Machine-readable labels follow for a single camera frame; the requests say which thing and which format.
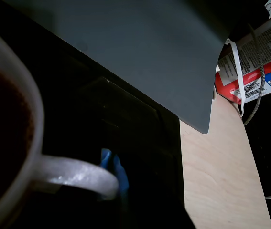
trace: white cable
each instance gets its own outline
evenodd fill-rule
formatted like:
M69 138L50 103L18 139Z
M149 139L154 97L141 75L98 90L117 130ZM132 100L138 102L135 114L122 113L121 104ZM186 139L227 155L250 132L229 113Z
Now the white cable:
M235 42L231 41L229 38L226 41L226 44L231 44L232 51L233 51L233 56L234 56L234 61L235 61L235 67L236 67L236 72L237 72L237 79L238 79L238 85L239 85L239 91L240 91L240 96L241 96L241 117L244 115L244 104L246 100L246 94L245 94L245 89L244 89L244 79L242 76L242 70L240 66L240 61L239 61L239 54L237 50L237 46Z

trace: gray laptop lid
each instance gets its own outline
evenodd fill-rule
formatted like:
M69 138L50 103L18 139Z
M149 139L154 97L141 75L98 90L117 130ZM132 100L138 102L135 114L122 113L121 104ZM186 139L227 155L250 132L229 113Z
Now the gray laptop lid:
M6 2L182 121L208 132L216 63L237 20L223 9L226 1Z

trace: mug handle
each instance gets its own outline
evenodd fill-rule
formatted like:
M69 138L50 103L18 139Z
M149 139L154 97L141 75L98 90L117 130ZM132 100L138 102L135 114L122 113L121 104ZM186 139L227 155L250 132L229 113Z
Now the mug handle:
M87 189L101 194L106 200L114 199L119 188L116 177L99 166L49 155L39 159L33 180Z

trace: light wood surface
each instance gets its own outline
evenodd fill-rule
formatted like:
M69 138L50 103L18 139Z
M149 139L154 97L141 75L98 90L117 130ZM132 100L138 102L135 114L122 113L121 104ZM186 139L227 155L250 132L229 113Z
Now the light wood surface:
M180 121L185 208L197 229L271 229L242 120L217 94L209 132Z

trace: cable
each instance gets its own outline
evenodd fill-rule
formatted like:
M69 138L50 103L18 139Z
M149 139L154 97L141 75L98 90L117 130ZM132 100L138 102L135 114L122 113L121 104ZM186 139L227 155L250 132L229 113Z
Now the cable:
M261 83L260 83L259 97L258 97L258 99L256 101L256 105L255 105L251 115L249 116L249 118L244 123L245 126L251 121L251 119L255 115L256 111L258 110L258 107L260 105L260 100L261 100L261 97L262 97L262 94L263 94L264 85L265 85L265 70L264 70L263 60L261 59L261 56L260 56L260 47L259 47L259 44L257 42L256 35L254 33L254 29L252 28L252 26L250 24L248 24L248 26L249 26L249 28L251 30L251 35L252 35L253 40L254 40L254 48L256 50L256 54L257 54L257 58L258 58L258 62L259 62L258 64L259 64L260 73L261 73Z

